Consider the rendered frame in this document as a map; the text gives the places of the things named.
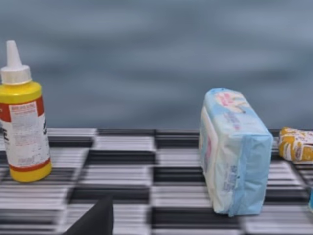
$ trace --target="wet wipes package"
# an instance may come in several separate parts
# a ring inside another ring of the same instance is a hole
[[[260,214],[273,136],[244,96],[215,88],[205,95],[199,152],[214,212]]]

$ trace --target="bottle label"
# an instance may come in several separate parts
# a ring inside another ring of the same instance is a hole
[[[49,164],[49,142],[42,96],[28,103],[0,103],[0,111],[10,168],[18,172],[29,172]]]

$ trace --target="crumpled wrapper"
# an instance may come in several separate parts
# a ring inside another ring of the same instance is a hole
[[[279,133],[278,150],[288,161],[313,161],[313,131],[284,127]]]

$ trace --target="white pointed tip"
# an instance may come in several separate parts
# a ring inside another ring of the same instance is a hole
[[[6,42],[7,66],[16,68],[22,66],[20,55],[14,40]]]

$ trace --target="table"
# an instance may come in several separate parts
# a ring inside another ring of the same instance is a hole
[[[263,212],[234,218],[213,213],[197,131],[49,129],[53,172],[31,184],[11,180],[0,138],[0,235],[61,234],[108,193],[116,235],[313,234],[313,164],[281,159],[271,132]]]

